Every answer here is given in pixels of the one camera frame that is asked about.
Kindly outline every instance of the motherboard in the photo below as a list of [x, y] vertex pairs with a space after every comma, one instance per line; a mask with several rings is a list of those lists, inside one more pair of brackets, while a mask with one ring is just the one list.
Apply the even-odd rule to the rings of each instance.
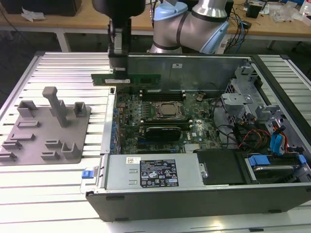
[[119, 91], [121, 154], [192, 153], [221, 148], [210, 118], [213, 99], [204, 97], [194, 92], [159, 98]]

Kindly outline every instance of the screw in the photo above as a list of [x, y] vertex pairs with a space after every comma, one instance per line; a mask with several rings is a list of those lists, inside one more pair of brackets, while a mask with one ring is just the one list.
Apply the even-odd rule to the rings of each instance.
[[201, 171], [201, 176], [202, 176], [202, 178], [206, 179], [207, 178], [207, 172]]

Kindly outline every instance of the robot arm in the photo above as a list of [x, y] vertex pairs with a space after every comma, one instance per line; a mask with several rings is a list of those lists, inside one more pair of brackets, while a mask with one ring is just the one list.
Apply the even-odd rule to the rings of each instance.
[[127, 78], [127, 56], [131, 40], [131, 17], [145, 9], [145, 0], [93, 0], [96, 11], [110, 18], [109, 63], [116, 79]]
[[167, 0], [155, 10], [153, 53], [181, 53], [181, 46], [213, 53], [229, 27], [226, 0], [199, 0], [192, 12], [187, 5]]

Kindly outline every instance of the workbench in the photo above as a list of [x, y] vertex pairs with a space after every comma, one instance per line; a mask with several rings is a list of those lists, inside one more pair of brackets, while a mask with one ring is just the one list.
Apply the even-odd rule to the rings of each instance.
[[[291, 60], [278, 55], [260, 58], [311, 123], [310, 81]], [[80, 193], [80, 183], [82, 171], [97, 166], [100, 161], [109, 88], [93, 86], [90, 74], [108, 73], [108, 69], [107, 53], [53, 52], [35, 56], [25, 70], [0, 110], [0, 145], [17, 120], [17, 106], [22, 100], [32, 100], [37, 106], [49, 105], [42, 97], [45, 86], [56, 86], [58, 98], [66, 105], [85, 102], [91, 107], [91, 116], [80, 163], [0, 166], [1, 232], [249, 232], [249, 228], [264, 228], [264, 232], [310, 232], [311, 201], [280, 214], [101, 221]], [[276, 103], [269, 89], [262, 89], [269, 101]]]
[[[243, 0], [235, 0], [234, 9]], [[294, 20], [292, 22], [274, 23], [270, 16], [264, 15], [258, 18], [246, 18], [245, 11], [236, 9], [236, 13], [242, 20], [252, 23], [252, 27], [246, 38], [259, 40], [288, 40], [288, 41], [311, 41], [311, 27], [303, 22]], [[146, 5], [145, 12], [140, 16], [132, 18], [133, 35], [153, 35], [150, 20], [150, 5]], [[93, 9], [91, 0], [83, 0], [81, 9], [74, 17], [46, 16], [46, 20], [29, 22], [21, 15], [8, 15], [8, 20], [22, 32], [51, 32], [57, 35], [61, 50], [70, 51], [66, 33], [96, 33], [107, 34], [109, 18]], [[0, 15], [0, 30], [13, 31], [3, 16]], [[236, 33], [236, 25], [230, 20], [226, 40]]]

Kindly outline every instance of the power supply label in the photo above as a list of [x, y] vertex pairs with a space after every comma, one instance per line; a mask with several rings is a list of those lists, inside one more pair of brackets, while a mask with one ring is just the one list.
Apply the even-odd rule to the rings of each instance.
[[140, 186], [143, 188], [179, 186], [175, 160], [141, 160]]

